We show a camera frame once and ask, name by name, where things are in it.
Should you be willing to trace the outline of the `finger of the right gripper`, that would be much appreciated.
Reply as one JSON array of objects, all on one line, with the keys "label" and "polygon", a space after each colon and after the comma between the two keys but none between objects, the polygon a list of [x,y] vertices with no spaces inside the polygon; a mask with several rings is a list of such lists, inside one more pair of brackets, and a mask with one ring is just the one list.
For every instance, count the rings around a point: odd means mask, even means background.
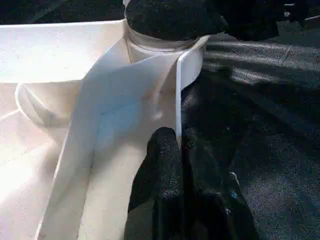
[{"label": "finger of the right gripper", "polygon": [[125,18],[135,32],[164,41],[188,41],[224,30],[209,0],[131,0]]}]

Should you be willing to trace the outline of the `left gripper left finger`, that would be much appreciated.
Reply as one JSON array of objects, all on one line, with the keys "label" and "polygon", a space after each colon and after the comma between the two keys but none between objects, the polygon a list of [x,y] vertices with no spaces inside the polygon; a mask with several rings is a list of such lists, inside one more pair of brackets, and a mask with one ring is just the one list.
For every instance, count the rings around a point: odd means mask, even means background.
[{"label": "left gripper left finger", "polygon": [[176,133],[158,128],[132,182],[125,240],[184,239],[183,164]]}]

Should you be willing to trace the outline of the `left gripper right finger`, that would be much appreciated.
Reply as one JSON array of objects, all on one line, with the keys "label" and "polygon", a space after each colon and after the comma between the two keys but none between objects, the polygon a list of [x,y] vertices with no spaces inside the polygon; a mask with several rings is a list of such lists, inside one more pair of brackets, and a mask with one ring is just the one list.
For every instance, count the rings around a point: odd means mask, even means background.
[{"label": "left gripper right finger", "polygon": [[187,167],[189,239],[260,239],[236,175],[219,164],[210,144],[199,136],[185,134],[182,156]]}]

